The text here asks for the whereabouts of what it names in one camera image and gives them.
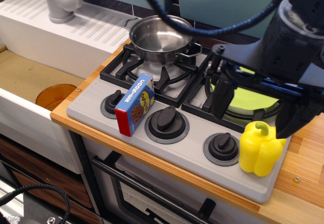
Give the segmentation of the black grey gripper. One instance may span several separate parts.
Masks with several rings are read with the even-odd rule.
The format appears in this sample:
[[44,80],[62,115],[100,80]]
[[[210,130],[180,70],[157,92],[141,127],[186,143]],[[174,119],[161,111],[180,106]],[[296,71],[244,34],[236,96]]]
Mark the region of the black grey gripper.
[[282,1],[263,37],[213,46],[211,113],[222,119],[237,87],[283,100],[276,138],[288,138],[323,112],[323,1]]

